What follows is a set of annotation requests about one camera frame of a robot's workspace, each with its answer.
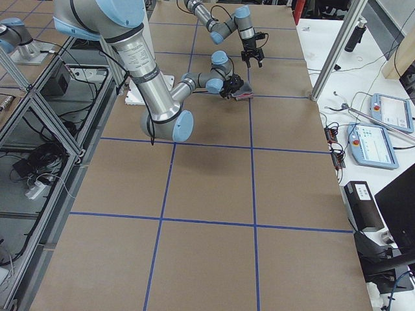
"red object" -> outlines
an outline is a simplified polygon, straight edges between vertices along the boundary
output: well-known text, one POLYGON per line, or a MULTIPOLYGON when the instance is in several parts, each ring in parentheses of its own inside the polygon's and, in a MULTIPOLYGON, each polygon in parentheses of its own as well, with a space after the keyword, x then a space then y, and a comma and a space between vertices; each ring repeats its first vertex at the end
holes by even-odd
POLYGON ((294 22, 298 25, 298 21, 300 20, 301 14, 303 13, 305 0, 298 0, 296 4, 296 9, 294 11, 294 22))

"blue framed tablet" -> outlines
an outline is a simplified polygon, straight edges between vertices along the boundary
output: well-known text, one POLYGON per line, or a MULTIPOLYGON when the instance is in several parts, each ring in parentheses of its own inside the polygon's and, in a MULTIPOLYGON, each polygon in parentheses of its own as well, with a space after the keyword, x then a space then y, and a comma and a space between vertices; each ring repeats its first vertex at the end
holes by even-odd
POLYGON ((351 154, 359 165, 369 167, 398 168, 396 154, 386 128, 374 124, 348 126, 351 154))
POLYGON ((370 102, 370 112, 374 119, 402 132, 414 132, 409 100, 377 93, 373 95, 370 102))

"white mounting plate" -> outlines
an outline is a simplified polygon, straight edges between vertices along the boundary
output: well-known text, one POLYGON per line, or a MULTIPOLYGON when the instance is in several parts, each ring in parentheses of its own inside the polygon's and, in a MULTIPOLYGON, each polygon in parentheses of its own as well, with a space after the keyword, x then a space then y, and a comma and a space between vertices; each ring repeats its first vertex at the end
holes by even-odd
MULTIPOLYGON (((167 89, 171 91, 174 84, 174 76, 165 76, 163 73, 161 74, 163 76, 164 82, 166 83, 167 89)), ((130 90, 128 91, 125 98, 125 103, 127 105, 144 105, 143 97, 141 97, 141 94, 133 81, 130 81, 129 88, 130 90)))
MULTIPOLYGON (((39 45, 39 48, 41 51, 49 51, 51 49, 53 49, 54 45, 50 44, 50 43, 43 43, 43 42, 38 42, 37 44, 39 45)), ((22 58, 20 56, 20 53, 18 50, 14 51, 14 53, 11 55, 11 59, 13 60, 13 62, 16 65, 34 65, 34 66, 38 66, 40 65, 45 58, 49 55, 49 53, 40 53, 39 55, 37 55, 37 57, 33 58, 32 60, 26 60, 24 58, 22 58)))

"blue cable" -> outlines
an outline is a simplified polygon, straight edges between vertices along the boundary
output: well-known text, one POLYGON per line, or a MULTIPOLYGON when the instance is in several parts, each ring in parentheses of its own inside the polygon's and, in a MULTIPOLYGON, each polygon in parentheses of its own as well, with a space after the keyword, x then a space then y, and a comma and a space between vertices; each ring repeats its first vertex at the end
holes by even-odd
POLYGON ((415 271, 414 271, 414 270, 409 270, 409 271, 406 271, 405 273, 402 273, 402 274, 401 274, 401 275, 400 275, 400 276, 396 279, 395 284, 394 284, 394 287, 393 287, 392 291, 390 292, 390 296, 389 296, 389 304, 388 304, 387 311, 390 311, 390 306, 392 305, 392 300, 393 300, 393 297, 394 297, 394 292, 395 292, 395 290, 396 290, 396 288, 397 288, 398 283, 400 282, 400 280, 401 280, 404 276, 406 276, 406 274, 410 274, 410 273, 415 273, 415 271))

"black monitor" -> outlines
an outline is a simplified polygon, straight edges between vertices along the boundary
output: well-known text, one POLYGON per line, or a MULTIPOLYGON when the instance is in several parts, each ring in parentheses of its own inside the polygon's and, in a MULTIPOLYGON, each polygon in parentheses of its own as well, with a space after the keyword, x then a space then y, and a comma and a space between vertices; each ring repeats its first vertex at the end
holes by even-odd
MULTIPOLYGON (((379 246, 360 232, 355 233, 355 241, 366 282, 376 283, 385 294, 408 266, 415 270, 415 165, 379 191, 375 200, 398 249, 379 246)), ((407 275, 395 291, 413 289, 407 275)))

